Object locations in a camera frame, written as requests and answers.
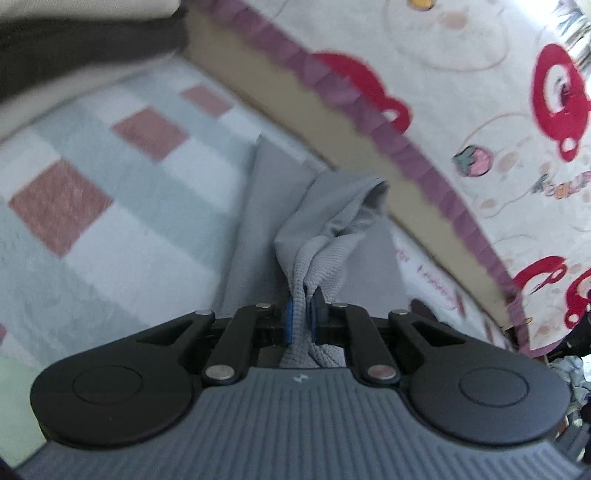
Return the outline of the dark brown folded garment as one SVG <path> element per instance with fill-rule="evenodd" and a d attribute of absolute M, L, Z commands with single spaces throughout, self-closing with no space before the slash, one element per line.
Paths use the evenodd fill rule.
<path fill-rule="evenodd" d="M 3 21 L 1 99 L 84 67 L 134 63 L 182 50 L 186 13 L 179 7 L 167 18 L 150 20 Z"/>

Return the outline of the beige folded garment bottom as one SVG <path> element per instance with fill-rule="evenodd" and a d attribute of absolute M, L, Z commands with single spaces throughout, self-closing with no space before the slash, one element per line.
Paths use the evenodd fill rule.
<path fill-rule="evenodd" d="M 54 107 L 96 89 L 117 83 L 170 60 L 169 52 L 129 64 L 89 66 L 1 101 L 1 139 L 30 124 Z"/>

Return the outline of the checkered pastel rug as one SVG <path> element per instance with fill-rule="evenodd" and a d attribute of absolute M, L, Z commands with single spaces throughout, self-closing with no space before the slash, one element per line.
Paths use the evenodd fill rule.
<path fill-rule="evenodd" d="M 385 177 L 332 164 L 180 59 L 69 100 L 5 140 L 2 353 L 37 370 L 193 310 L 219 314 L 260 138 L 317 172 L 383 179 L 389 206 Z M 409 305 L 505 346 L 390 223 Z"/>

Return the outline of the cream folded garment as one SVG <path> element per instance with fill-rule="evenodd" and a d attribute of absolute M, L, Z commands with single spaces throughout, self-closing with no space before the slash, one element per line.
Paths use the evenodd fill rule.
<path fill-rule="evenodd" d="M 1 27 L 43 22 L 149 24 L 181 20 L 183 1 L 175 0 L 8 0 L 1 2 Z"/>

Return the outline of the pale green cloth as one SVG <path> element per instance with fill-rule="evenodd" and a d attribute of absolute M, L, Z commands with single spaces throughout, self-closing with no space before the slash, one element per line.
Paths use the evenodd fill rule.
<path fill-rule="evenodd" d="M 1 356 L 1 458 L 18 467 L 45 443 L 30 405 L 30 390 L 39 371 Z"/>

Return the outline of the light grey knit garment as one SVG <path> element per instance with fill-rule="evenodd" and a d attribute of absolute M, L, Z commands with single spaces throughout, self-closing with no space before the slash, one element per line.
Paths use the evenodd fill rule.
<path fill-rule="evenodd" d="M 260 302 L 294 302 L 293 340 L 260 354 L 263 367 L 341 367 L 342 349 L 315 346 L 308 300 L 358 305 L 386 317 L 409 305 L 377 176 L 317 172 L 260 138 L 243 198 L 235 253 L 218 312 Z"/>

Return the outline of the white quilt red pattern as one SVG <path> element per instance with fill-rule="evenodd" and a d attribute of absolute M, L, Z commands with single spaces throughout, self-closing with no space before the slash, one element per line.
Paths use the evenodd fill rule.
<path fill-rule="evenodd" d="M 544 1 L 191 1 L 188 57 L 336 166 L 531 357 L 590 308 L 590 94 Z"/>

